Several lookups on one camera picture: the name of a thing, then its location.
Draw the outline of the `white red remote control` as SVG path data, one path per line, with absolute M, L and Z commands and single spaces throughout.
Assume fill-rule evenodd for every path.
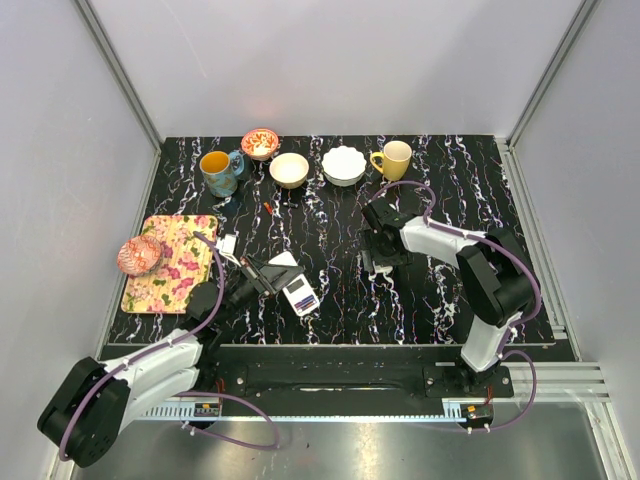
M 272 265 L 284 265 L 288 267 L 299 267 L 294 256 L 289 251 L 284 251 L 269 261 Z M 289 301 L 292 309 L 298 317 L 304 317 L 316 310 L 320 306 L 320 302 L 309 281 L 303 273 L 297 274 L 283 289 L 286 299 Z M 296 306 L 305 303 L 307 298 L 315 297 L 315 304 L 309 308 L 300 310 Z

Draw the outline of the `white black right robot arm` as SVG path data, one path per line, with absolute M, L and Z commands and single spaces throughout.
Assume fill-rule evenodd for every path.
M 474 314 L 459 366 L 456 387 L 476 396 L 491 381 L 511 329 L 535 317 L 542 306 L 532 267 L 511 232 L 496 228 L 469 231 L 395 210 L 382 198 L 362 208 L 368 227 L 361 232 L 365 269 L 382 272 L 406 266 L 425 255 L 459 272 Z

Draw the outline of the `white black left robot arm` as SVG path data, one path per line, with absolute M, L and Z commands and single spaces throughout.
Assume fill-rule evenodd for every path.
M 195 285 L 185 320 L 161 340 L 110 361 L 85 357 L 73 365 L 36 424 L 62 460 L 91 466 L 132 421 L 165 399 L 189 390 L 199 396 L 211 392 L 217 373 L 206 363 L 223 342 L 217 322 L 253 300 L 279 294 L 304 269 L 283 257 L 244 257 L 240 271 L 232 285 L 222 273 Z

